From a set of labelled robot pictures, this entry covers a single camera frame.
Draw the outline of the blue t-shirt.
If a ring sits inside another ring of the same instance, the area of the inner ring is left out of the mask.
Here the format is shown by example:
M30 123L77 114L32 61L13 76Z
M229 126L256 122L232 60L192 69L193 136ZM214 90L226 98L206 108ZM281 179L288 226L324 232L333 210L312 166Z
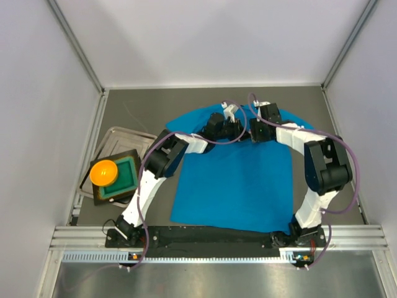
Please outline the blue t-shirt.
M287 146L246 140L185 155L171 221L288 233L292 215L293 166Z

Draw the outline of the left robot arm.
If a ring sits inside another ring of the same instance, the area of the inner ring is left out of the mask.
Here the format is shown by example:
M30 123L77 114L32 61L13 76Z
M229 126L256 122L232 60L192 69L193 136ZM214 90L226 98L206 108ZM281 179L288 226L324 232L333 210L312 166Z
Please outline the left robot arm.
M137 189L128 207L118 216L114 229L128 246L135 246L146 229L145 214L160 186L174 175L184 155L204 154L215 145L229 145L247 135L248 120L213 113L197 133L165 129L146 151L138 171Z

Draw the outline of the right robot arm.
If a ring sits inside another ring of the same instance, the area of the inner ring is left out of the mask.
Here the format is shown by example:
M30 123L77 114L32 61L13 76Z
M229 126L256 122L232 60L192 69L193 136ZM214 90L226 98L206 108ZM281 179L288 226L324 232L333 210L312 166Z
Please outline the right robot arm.
M337 136L321 135L291 120L283 120L275 103L255 100L250 109L256 114L250 120L254 143L275 141L303 156L308 190L289 229L292 241L305 245L317 237L322 214L352 180L347 150Z

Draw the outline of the black box green lining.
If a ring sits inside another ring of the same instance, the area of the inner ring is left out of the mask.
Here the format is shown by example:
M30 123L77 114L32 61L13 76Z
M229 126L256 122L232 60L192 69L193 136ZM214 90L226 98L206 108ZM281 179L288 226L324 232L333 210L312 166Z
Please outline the black box green lining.
M89 180L94 205L130 201L138 187L141 160L136 149L99 158L91 162Z

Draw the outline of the orange bowl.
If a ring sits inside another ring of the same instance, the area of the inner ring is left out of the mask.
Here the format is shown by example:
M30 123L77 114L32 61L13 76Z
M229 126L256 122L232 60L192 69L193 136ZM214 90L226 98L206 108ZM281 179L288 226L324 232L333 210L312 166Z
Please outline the orange bowl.
M101 160L92 166L89 172L91 183L99 187L107 187L116 182L118 168L112 160Z

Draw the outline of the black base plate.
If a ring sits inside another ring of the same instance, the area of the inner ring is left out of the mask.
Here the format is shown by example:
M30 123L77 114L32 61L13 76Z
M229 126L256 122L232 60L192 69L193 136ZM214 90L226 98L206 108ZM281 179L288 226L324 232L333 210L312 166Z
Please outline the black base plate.
M149 239L141 230L135 246L118 237L114 228L107 232L106 248L143 248L148 258L250 258L279 255L280 248L322 248L326 244L320 230L313 240L296 242L282 232L259 233L204 226L149 226Z

